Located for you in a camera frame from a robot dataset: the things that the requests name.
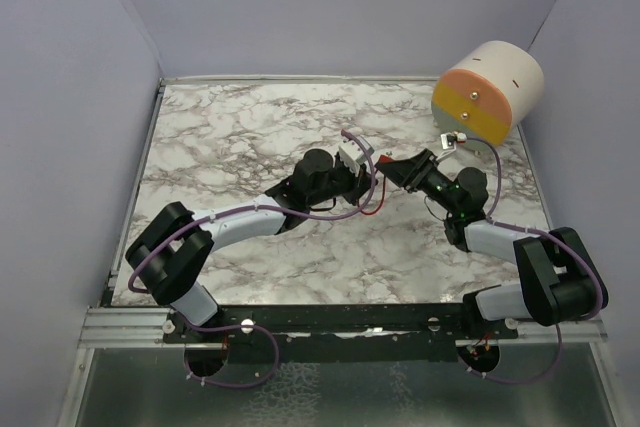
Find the red padlock with cable shackle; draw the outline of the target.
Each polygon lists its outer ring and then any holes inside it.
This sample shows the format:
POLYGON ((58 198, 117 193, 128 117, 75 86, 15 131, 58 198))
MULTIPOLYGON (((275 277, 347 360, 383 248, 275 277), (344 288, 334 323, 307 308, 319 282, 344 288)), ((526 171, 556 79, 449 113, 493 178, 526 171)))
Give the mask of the red padlock with cable shackle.
MULTIPOLYGON (((391 161, 390 158, 388 158, 385 153, 381 154, 378 158, 378 163, 385 163, 385 162, 389 162, 391 161)), ((383 176, 381 180, 377 179, 376 180, 376 189, 380 191, 380 195, 378 198, 378 203, 375 207, 371 208, 371 209, 364 209, 361 211, 361 214, 364 216, 373 216, 375 214, 377 214, 382 207, 384 206, 385 203, 385 199, 386 199, 386 187, 387 187, 387 177, 383 176)))

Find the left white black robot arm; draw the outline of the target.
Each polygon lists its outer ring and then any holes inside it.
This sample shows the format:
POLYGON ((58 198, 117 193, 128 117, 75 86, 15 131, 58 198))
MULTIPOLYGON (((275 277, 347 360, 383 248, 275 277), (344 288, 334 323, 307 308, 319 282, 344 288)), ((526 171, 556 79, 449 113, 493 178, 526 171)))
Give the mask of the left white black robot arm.
POLYGON ((251 201, 195 212, 167 204, 131 243, 125 259, 132 282, 162 307, 186 319, 186 329, 206 342, 220 332, 219 304, 198 277, 209 255, 254 237, 289 232, 307 220, 330 220, 327 202, 343 198, 360 207, 376 181, 373 147, 363 139, 345 141, 336 154, 311 149, 291 175, 251 201))

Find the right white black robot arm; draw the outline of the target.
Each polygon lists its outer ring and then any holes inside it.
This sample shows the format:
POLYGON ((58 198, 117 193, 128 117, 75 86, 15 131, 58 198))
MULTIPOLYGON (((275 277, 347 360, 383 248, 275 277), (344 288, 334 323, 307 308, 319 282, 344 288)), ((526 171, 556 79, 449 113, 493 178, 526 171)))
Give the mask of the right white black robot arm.
POLYGON ((484 211, 487 176, 481 170, 466 167, 450 179, 428 149, 405 160, 382 157, 376 167, 396 186, 422 192, 445 209, 443 225, 451 245, 516 266, 517 284, 467 297, 475 303, 459 314, 467 336, 483 337, 496 320, 532 319, 552 326, 592 318, 607 306, 606 287, 577 232, 572 228, 547 232, 489 218, 484 211))

